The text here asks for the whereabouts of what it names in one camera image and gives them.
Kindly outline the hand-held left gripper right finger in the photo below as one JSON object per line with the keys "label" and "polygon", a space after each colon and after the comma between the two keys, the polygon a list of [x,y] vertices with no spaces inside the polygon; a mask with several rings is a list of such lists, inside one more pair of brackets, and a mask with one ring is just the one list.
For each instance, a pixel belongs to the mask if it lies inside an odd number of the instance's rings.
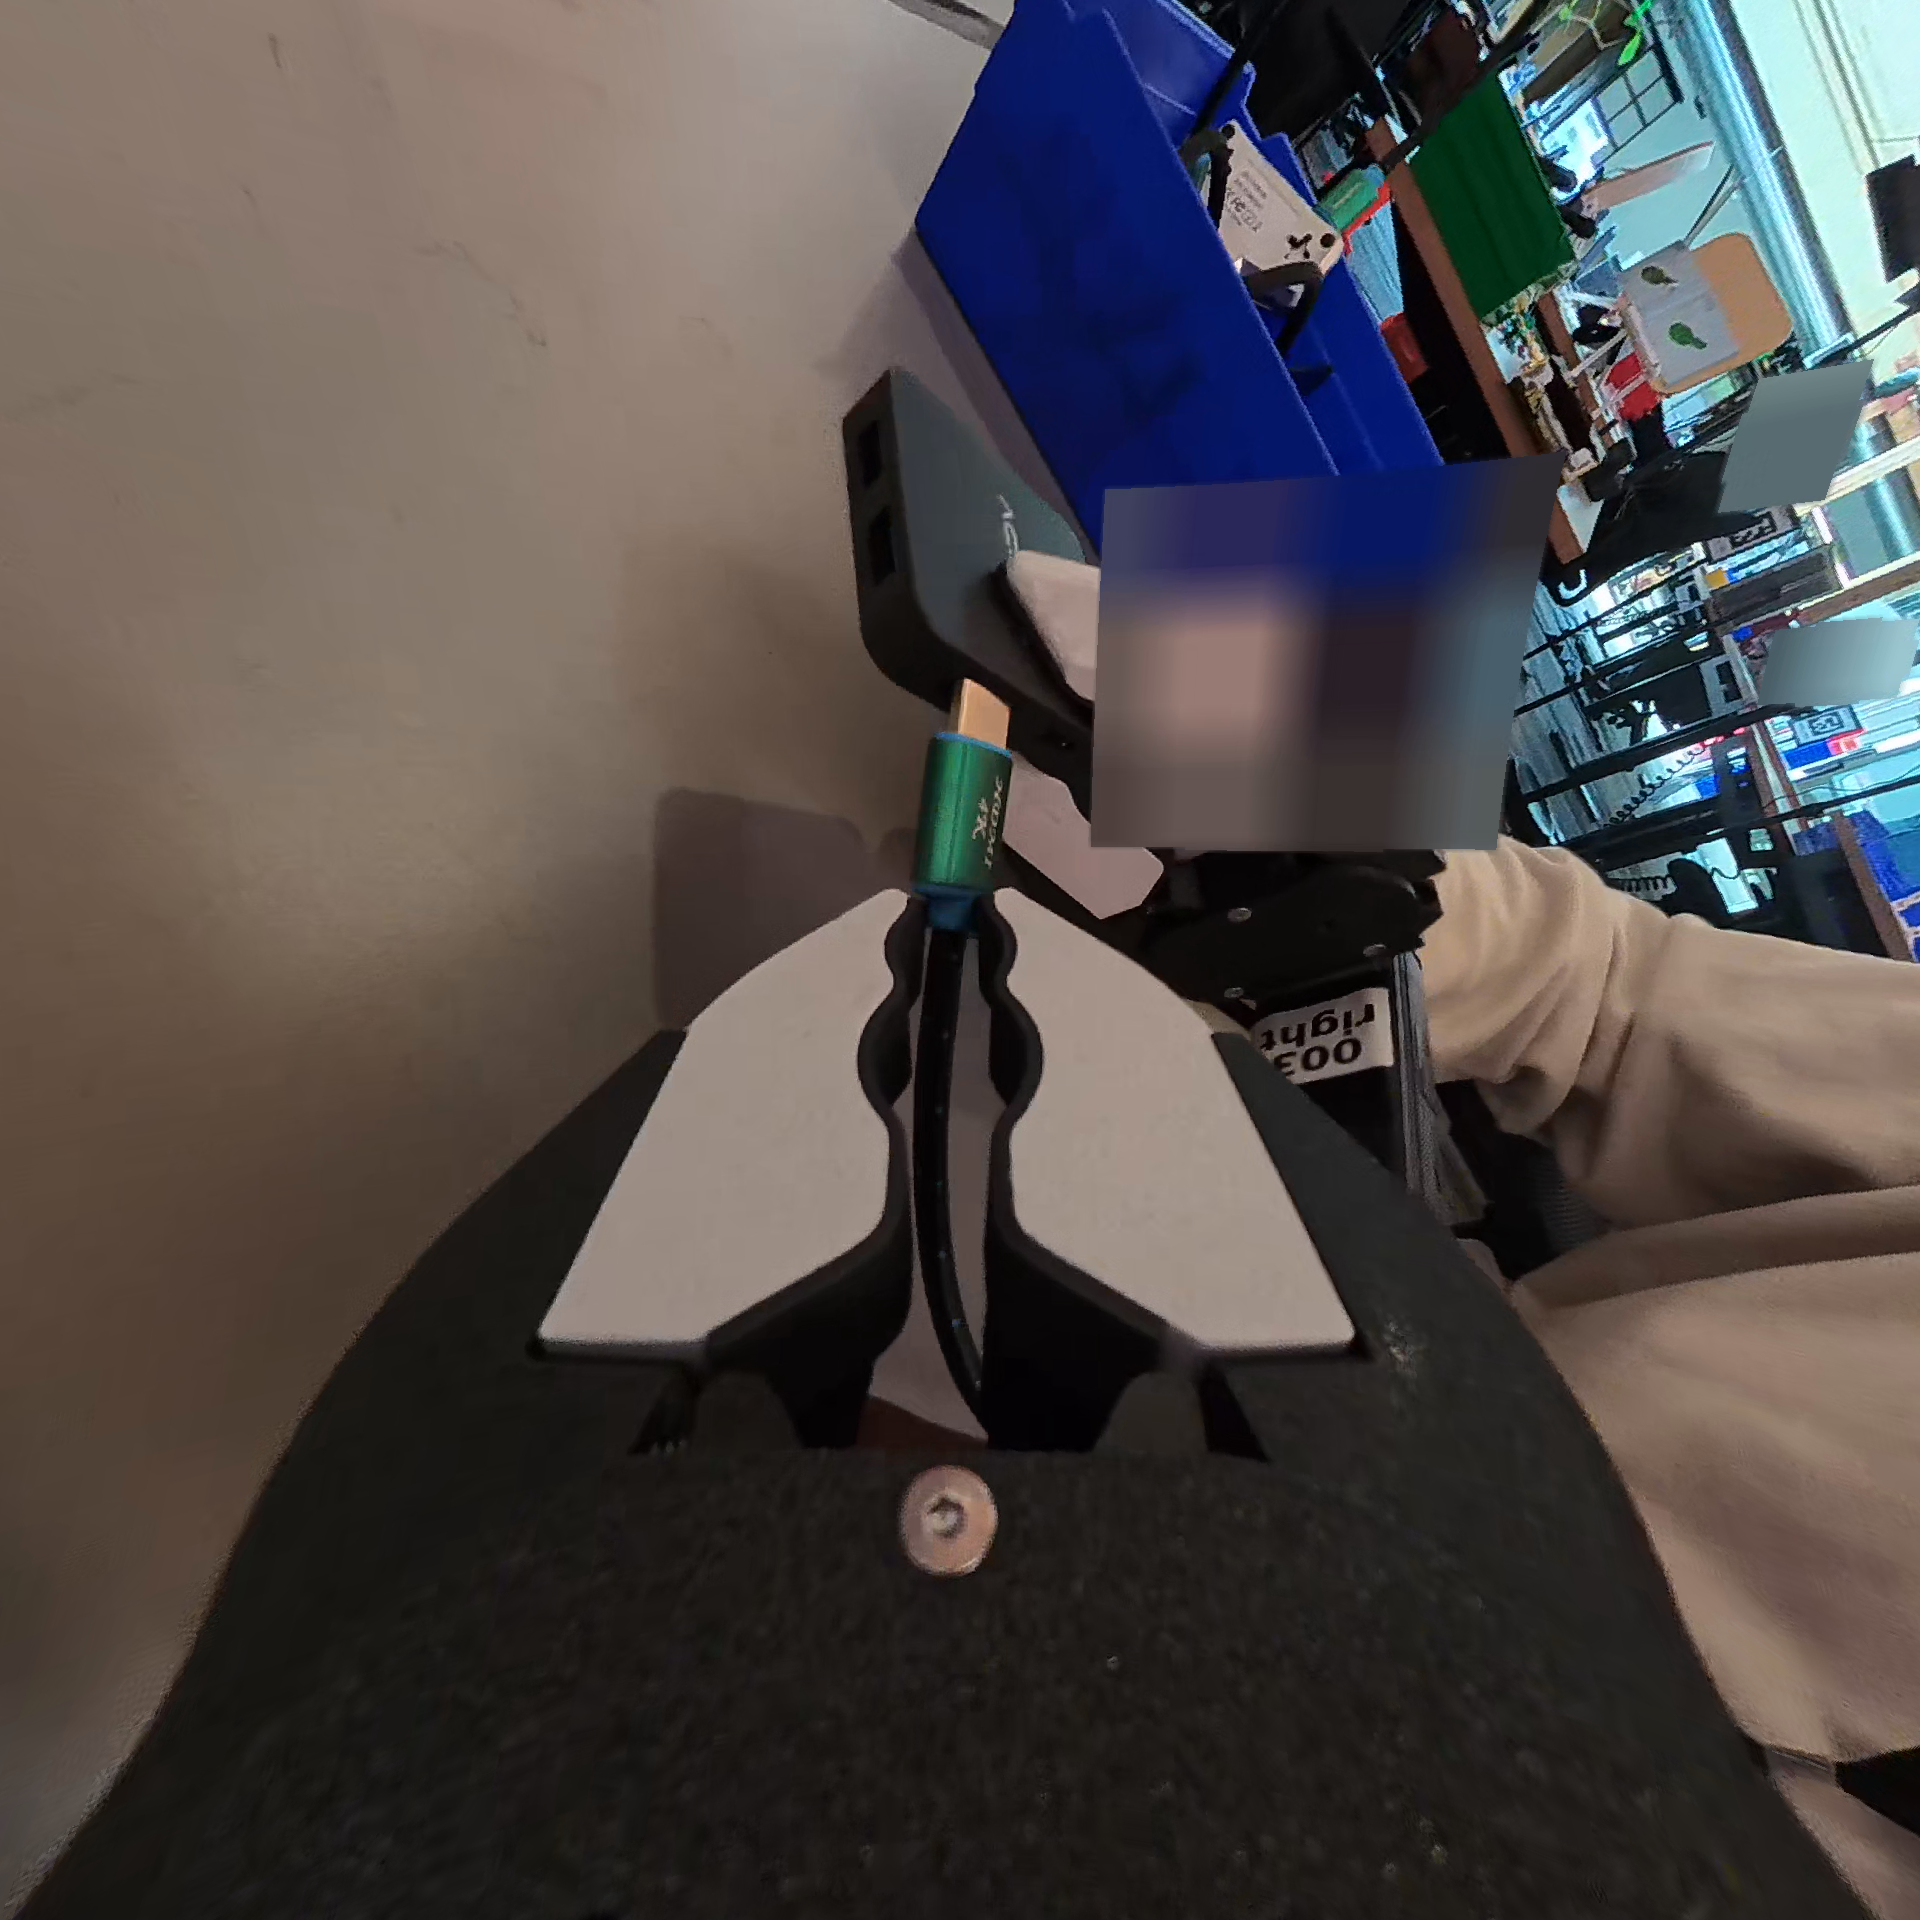
{"label": "hand-held left gripper right finger", "polygon": [[980,912],[1003,1117],[980,1224],[980,1425],[1087,1447],[1145,1373],[1338,1358],[1355,1318],[1218,1033],[1020,893]]}

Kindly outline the blue storage bin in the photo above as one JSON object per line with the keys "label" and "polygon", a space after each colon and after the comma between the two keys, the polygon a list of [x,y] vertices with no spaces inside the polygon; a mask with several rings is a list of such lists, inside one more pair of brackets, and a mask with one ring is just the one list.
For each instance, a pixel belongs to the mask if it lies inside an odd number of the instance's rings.
{"label": "blue storage bin", "polygon": [[1346,252],[1237,272],[1187,180],[1237,123],[1312,201],[1248,65],[1180,5],[1016,5],[916,216],[1092,543],[1112,488],[1442,465]]}

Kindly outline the dark grey port hub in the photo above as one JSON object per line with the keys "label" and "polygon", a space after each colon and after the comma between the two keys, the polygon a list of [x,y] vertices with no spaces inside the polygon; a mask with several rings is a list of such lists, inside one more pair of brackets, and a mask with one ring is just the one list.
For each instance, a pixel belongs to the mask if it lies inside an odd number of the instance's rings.
{"label": "dark grey port hub", "polygon": [[947,714],[960,681],[1010,714],[1010,753],[1092,806],[1092,700],[1016,596],[1016,560],[1092,562],[941,397],[884,370],[842,418],[860,636],[903,691]]}

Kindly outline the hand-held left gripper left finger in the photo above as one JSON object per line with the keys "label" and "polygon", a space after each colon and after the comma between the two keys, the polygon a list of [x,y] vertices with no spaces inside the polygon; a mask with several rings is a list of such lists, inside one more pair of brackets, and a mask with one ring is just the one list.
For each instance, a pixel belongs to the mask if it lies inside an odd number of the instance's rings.
{"label": "hand-held left gripper left finger", "polygon": [[873,894],[687,1029],[539,1351],[763,1377],[846,1447],[906,1327],[916,1253],[897,1098],[916,900]]}

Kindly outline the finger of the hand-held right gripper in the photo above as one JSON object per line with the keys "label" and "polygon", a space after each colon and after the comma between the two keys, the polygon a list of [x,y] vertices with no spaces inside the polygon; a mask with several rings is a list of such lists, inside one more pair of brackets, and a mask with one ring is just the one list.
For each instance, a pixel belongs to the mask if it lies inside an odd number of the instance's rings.
{"label": "finger of the hand-held right gripper", "polygon": [[1010,771],[1003,847],[1092,918],[1138,910],[1163,874],[1145,849],[1098,849],[1071,788],[1044,771]]}
{"label": "finger of the hand-held right gripper", "polygon": [[1003,577],[1047,670],[1054,675],[1096,675],[1100,566],[1016,552]]}

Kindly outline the green cloth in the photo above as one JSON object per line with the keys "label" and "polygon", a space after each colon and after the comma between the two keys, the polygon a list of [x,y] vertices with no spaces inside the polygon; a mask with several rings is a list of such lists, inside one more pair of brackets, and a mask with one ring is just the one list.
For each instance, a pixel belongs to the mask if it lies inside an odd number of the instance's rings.
{"label": "green cloth", "polygon": [[1480,322],[1569,275],[1576,244],[1502,76],[1437,120],[1407,168]]}

